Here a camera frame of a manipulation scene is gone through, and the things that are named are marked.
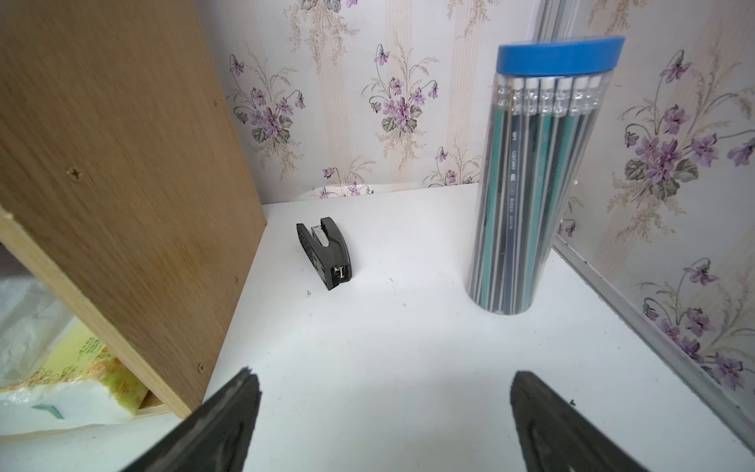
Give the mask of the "yellow-green floral tissue pack right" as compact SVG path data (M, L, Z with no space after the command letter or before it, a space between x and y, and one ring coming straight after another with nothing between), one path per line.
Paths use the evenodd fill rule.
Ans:
M149 390L35 277L1 281L1 434L128 422Z

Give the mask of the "clear pencil tube blue lid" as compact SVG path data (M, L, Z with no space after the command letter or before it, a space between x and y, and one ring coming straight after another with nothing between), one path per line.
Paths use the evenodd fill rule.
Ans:
M532 306L623 45L584 37L499 48L467 281L483 310Z

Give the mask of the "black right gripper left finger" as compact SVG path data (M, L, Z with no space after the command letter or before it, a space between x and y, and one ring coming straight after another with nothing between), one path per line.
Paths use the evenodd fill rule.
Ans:
M257 375L245 367L127 471L244 469L261 406Z

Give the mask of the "black stapler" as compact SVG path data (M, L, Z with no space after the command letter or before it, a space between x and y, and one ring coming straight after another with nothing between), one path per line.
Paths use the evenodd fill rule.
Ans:
M352 279L348 246L332 218L322 218L312 227L297 223L296 230L302 249L328 291Z

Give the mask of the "wooden shelf unit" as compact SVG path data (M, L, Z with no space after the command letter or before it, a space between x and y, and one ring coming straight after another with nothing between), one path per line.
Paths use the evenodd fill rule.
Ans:
M266 225L193 2L2 3L2 244L181 419Z

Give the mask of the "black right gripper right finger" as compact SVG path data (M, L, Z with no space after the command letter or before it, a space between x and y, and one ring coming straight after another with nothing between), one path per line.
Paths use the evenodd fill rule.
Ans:
M510 404L529 471L643 471L537 375L515 374Z

